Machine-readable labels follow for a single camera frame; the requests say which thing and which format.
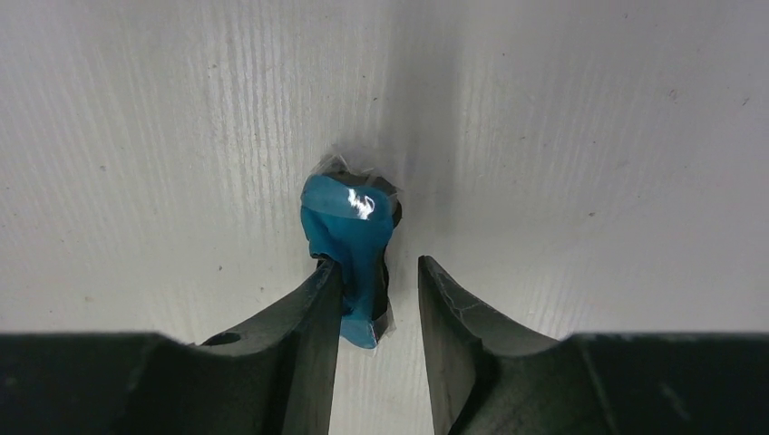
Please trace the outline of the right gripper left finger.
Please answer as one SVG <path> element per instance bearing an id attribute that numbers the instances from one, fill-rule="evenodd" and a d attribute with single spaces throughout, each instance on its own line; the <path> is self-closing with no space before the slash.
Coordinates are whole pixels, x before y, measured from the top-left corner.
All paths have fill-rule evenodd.
<path id="1" fill-rule="evenodd" d="M 199 345 L 155 338 L 116 434 L 326 434 L 342 311 L 339 264 Z"/>

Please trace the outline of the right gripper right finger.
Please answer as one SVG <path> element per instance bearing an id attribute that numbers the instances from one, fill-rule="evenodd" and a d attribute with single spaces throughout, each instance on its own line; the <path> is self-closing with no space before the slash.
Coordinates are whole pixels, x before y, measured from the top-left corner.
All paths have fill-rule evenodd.
<path id="1" fill-rule="evenodd" d="M 577 349 L 465 290 L 432 257 L 418 295 L 437 434 L 574 434 Z"/>

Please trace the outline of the blue whiteboard eraser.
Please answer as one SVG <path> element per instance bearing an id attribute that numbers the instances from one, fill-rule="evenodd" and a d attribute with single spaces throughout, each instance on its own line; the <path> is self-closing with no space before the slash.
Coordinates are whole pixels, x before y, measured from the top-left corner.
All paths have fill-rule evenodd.
<path id="1" fill-rule="evenodd" d="M 374 349 L 391 327 L 385 251 L 402 214 L 395 185 L 339 154 L 325 156 L 303 187 L 300 221 L 309 254 L 341 266 L 340 334 L 362 349 Z"/>

